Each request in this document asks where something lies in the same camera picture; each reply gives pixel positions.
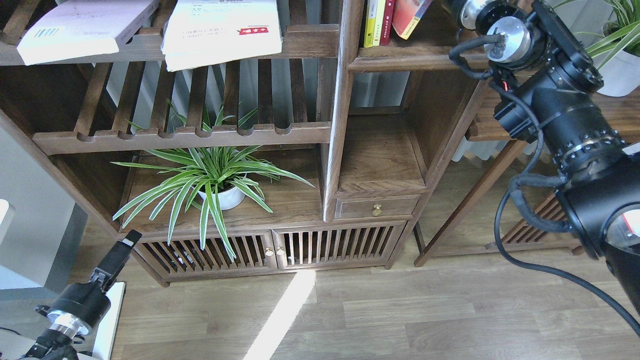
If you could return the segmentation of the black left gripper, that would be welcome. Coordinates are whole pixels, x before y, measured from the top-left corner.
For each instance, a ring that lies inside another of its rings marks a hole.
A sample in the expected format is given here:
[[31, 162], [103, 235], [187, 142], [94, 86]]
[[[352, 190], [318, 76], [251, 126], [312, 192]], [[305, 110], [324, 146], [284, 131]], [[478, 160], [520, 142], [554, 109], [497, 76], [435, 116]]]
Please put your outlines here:
[[111, 307], [106, 292], [116, 281], [141, 237], [142, 233], [137, 230], [129, 231], [99, 262], [89, 282], [70, 284], [51, 306], [35, 307], [35, 312], [51, 322], [50, 330], [75, 337], [78, 334], [88, 335], [96, 328]]

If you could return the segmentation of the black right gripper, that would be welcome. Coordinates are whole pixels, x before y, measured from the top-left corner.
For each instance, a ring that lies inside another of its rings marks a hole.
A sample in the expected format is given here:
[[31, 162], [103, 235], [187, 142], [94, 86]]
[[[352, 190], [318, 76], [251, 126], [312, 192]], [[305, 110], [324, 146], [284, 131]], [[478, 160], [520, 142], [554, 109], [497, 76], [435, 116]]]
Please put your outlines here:
[[476, 29], [475, 0], [443, 0], [442, 3], [458, 27], [466, 30]]

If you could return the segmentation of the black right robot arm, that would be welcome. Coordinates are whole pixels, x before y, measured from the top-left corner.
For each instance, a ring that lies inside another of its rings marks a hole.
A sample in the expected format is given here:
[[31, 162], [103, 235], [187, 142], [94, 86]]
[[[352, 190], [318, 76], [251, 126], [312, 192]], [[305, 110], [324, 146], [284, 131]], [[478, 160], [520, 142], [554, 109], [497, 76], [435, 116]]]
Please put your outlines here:
[[639, 308], [639, 151], [631, 152], [592, 100], [603, 85], [594, 62], [541, 0], [530, 13], [506, 0], [446, 0], [445, 8], [458, 27], [477, 34], [450, 51], [451, 62], [473, 79], [490, 79], [501, 98], [494, 118], [512, 138], [537, 143], [532, 165], [546, 144], [558, 168], [549, 177], [527, 166], [510, 180], [494, 219], [498, 250], [521, 268], [589, 290], [638, 332], [638, 321], [606, 292], [561, 269], [513, 258], [499, 234], [511, 198], [531, 226], [570, 232], [592, 259], [604, 257]]

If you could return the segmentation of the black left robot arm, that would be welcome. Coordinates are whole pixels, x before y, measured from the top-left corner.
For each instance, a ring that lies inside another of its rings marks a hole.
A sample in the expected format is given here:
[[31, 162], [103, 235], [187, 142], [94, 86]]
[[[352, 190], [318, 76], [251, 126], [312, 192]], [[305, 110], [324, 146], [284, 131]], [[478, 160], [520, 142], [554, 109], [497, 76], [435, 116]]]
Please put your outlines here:
[[117, 276], [141, 237], [138, 231], [129, 231], [122, 240], [115, 242], [87, 282], [67, 285], [51, 305], [36, 306], [35, 312], [51, 324], [32, 346], [27, 347], [30, 338], [2, 328], [1, 358], [89, 360], [90, 356], [77, 352], [74, 342], [97, 330], [93, 359], [109, 360], [125, 292], [125, 283], [118, 282]]

